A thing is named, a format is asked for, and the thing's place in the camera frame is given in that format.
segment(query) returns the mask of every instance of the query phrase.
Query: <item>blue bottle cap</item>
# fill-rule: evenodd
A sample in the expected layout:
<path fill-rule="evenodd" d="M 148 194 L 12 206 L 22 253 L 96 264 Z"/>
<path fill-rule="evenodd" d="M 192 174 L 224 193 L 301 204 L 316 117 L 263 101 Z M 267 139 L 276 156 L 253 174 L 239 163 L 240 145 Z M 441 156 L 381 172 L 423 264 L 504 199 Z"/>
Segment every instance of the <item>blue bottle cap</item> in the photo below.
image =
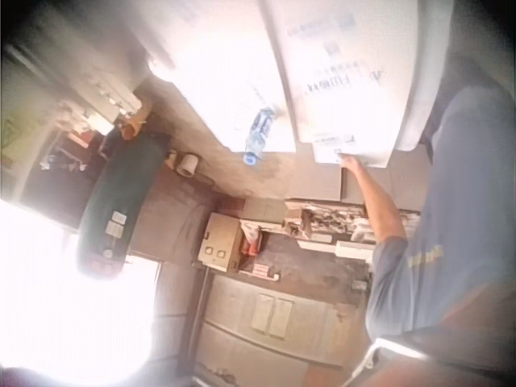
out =
<path fill-rule="evenodd" d="M 258 161 L 258 157 L 252 152 L 246 152 L 243 155 L 243 162 L 247 165 L 254 165 Z"/>

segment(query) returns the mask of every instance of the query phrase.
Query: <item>beige electrical panel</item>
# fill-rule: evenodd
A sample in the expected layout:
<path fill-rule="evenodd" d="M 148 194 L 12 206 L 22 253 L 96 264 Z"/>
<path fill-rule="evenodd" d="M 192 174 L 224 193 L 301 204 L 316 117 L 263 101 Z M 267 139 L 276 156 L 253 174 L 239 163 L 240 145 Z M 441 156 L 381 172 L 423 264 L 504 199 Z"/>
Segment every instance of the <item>beige electrical panel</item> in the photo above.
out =
<path fill-rule="evenodd" d="M 243 232 L 237 218 L 212 213 L 199 251 L 199 260 L 223 272 L 236 272 Z"/>

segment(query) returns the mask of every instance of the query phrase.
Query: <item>plastic water bottle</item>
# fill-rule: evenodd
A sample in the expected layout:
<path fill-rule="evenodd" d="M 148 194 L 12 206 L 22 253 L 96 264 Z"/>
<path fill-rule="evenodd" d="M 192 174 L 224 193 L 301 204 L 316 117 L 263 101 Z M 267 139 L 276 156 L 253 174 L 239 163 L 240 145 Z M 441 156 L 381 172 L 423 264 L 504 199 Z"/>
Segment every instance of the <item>plastic water bottle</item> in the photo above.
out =
<path fill-rule="evenodd" d="M 261 159 L 273 120 L 274 110 L 271 108 L 261 109 L 256 115 L 249 135 L 245 140 L 245 154 L 243 155 L 245 164 L 255 165 Z"/>

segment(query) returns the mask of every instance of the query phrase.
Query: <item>roll of tape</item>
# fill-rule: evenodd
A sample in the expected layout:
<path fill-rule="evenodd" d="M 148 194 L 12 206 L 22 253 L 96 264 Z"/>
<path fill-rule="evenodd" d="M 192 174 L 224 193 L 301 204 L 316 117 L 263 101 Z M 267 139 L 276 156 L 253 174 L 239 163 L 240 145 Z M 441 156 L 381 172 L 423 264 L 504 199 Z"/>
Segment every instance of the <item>roll of tape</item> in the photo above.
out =
<path fill-rule="evenodd" d="M 177 173 L 184 177 L 191 178 L 195 174 L 195 169 L 197 168 L 198 163 L 199 159 L 197 156 L 187 153 L 183 156 L 181 163 L 177 166 Z"/>

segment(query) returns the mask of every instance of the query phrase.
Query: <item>person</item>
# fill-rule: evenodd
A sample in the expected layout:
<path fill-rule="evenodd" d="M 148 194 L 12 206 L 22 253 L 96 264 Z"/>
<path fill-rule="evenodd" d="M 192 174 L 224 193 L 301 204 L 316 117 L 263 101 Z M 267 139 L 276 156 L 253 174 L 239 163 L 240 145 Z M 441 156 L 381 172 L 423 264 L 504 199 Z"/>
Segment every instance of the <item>person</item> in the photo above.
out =
<path fill-rule="evenodd" d="M 465 85 L 454 90 L 440 114 L 430 141 L 427 197 L 410 239 L 391 197 L 358 158 L 341 156 L 341 166 L 358 182 L 377 238 L 368 334 L 373 342 L 410 337 L 412 349 L 434 360 L 418 368 L 411 363 L 414 356 L 402 360 L 391 351 L 397 361 L 369 378 L 371 385 L 431 385 L 435 378 L 428 376 L 435 376 L 433 367 L 443 359 L 449 384 L 437 385 L 461 385 L 451 381 L 472 374 L 486 378 L 488 371 L 481 385 L 514 381 L 514 101 L 494 82 Z M 396 369 L 405 370 L 404 376 Z"/>

